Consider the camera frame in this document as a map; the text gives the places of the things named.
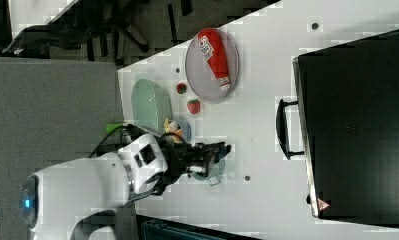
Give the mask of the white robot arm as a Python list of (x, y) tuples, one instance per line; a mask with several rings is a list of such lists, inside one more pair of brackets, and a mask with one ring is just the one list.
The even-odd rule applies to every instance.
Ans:
[(184, 174), (210, 176), (230, 151), (224, 142), (143, 134), (117, 151), (36, 171), (21, 193), (29, 240), (117, 240), (119, 208), (161, 195)]

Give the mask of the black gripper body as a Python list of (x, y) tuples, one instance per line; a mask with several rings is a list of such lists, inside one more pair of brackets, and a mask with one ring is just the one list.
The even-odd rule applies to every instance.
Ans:
[(231, 152), (231, 146), (224, 141), (192, 145), (175, 133), (163, 134), (158, 138), (158, 144), (168, 165), (158, 180), (158, 195), (183, 174), (196, 172), (209, 176), (213, 165)]

